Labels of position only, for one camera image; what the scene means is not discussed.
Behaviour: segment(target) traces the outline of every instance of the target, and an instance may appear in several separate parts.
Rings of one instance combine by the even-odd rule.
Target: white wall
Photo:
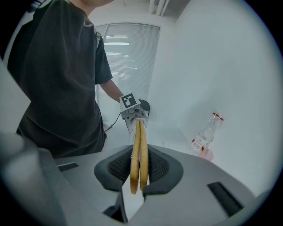
[[[149,1],[144,0],[125,0],[126,6],[122,1],[115,1],[103,7],[95,9],[89,16],[89,19],[95,26],[107,23],[145,23],[159,26],[159,40],[156,54],[155,66],[153,70],[152,83],[149,90],[147,101],[151,104],[151,120],[158,121],[162,118],[164,107],[160,100],[155,96],[155,86],[167,84],[168,81],[162,79],[160,75],[171,77],[172,74],[172,52],[174,50],[174,27],[176,18],[157,17],[155,14],[149,14]]]
[[[143,2],[126,3],[98,8],[90,20],[161,27],[148,96],[152,143],[185,151],[217,110],[225,121],[213,162],[255,195],[271,188],[283,161],[283,62],[256,14],[240,1],[191,0],[176,22],[149,15]],[[110,133],[108,145],[118,145]]]
[[[176,43],[166,110],[188,140],[218,110],[213,162],[255,195],[271,188],[283,162],[283,62],[268,30],[245,3],[192,0]]]

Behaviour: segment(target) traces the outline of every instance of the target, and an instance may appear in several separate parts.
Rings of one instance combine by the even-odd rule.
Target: bottle label
[[[202,147],[207,144],[208,142],[201,138],[199,135],[195,137],[195,140],[191,143],[191,146],[196,151],[201,151]]]

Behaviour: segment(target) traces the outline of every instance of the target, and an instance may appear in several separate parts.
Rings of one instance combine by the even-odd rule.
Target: black cable
[[[112,126],[117,122],[117,120],[119,119],[120,114],[118,115],[116,121],[115,121],[107,130],[105,130],[105,131],[108,131],[109,129],[111,129],[111,127],[112,127]]]

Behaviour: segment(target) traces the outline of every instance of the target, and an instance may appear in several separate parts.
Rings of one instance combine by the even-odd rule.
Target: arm
[[[120,91],[120,89],[115,85],[115,83],[112,80],[100,84],[100,87],[105,91],[105,93],[109,97],[120,103],[120,97],[123,96],[123,93]]]

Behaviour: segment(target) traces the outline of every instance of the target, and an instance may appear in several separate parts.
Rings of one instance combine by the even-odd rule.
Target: black slot
[[[107,215],[108,217],[111,217],[122,223],[126,224],[128,222],[128,219],[125,213],[125,206],[124,206],[122,191],[119,192],[115,205],[110,206],[103,213]]]
[[[233,216],[243,208],[243,206],[220,182],[215,182],[207,186],[229,217]]]
[[[78,166],[79,166],[78,164],[72,162],[72,163],[68,163],[68,164],[62,165],[62,166],[58,166],[58,168],[62,172],[62,171],[70,170],[72,168],[76,168]]]

